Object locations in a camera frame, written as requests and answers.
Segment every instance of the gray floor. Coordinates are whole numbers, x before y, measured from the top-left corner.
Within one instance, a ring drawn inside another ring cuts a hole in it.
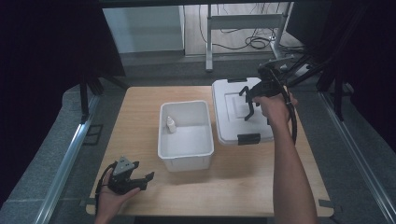
[[[259,63],[271,55],[215,57],[213,73],[205,72],[204,58],[163,56],[154,63],[149,56],[137,61],[123,55],[127,77],[120,80],[133,86],[211,85],[214,80],[230,77],[255,77]],[[327,191],[335,206],[334,218],[321,223],[387,223],[372,192],[352,160],[347,146],[315,90],[317,77],[292,89],[299,100],[297,111],[309,144],[317,160]],[[88,199],[97,169],[106,150],[125,91],[102,79],[105,93],[100,96],[92,126],[102,127],[97,144],[94,137],[85,139],[74,168],[66,182],[50,223],[93,223],[83,203]],[[345,124],[379,181],[396,200],[396,155],[344,98]],[[0,211],[0,223],[32,223],[48,192],[64,153],[79,124],[79,93],[75,87],[64,94],[64,105],[48,137],[39,149],[17,187]],[[257,218],[187,218],[187,217],[117,217],[113,223],[264,223]]]

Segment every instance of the container lid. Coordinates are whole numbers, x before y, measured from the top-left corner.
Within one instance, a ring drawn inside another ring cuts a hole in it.
[[[221,79],[212,84],[212,96],[215,107],[219,142],[222,145],[249,145],[273,140],[271,127],[262,109],[253,103],[254,114],[249,114],[246,94],[239,92],[248,86],[251,89],[260,82],[257,77],[238,80]]]

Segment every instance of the black latch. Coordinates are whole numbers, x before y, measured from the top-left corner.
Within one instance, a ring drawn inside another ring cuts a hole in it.
[[[247,82],[248,79],[245,77],[240,77],[240,78],[229,78],[227,79],[228,83],[233,83],[233,82]]]
[[[259,133],[238,134],[238,146],[259,144],[262,136]]]

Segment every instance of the white object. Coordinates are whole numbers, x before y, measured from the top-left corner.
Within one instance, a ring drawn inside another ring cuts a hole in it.
[[[267,118],[262,115],[262,109],[253,103],[254,114],[245,121],[249,114],[246,94],[239,96],[239,92],[248,86],[251,89],[261,80],[249,77],[246,81],[228,82],[227,79],[217,80],[212,84],[213,103],[216,113],[219,142],[222,145],[245,145],[239,136],[253,136],[258,142],[273,140],[271,127],[267,124]]]
[[[167,118],[177,124],[168,132]],[[205,101],[166,103],[161,106],[158,156],[170,172],[208,169],[214,152],[209,109]]]
[[[297,72],[294,75],[297,77],[300,77],[303,74],[305,74],[306,72],[308,72],[310,68],[311,68],[311,65],[306,63],[299,70],[297,70]]]
[[[169,132],[175,133],[176,132],[176,124],[175,121],[168,116],[166,120],[166,126],[168,126]]]

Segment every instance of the wall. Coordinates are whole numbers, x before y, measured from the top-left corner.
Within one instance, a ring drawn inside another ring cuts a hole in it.
[[[181,50],[182,7],[127,7],[104,9],[119,53]]]

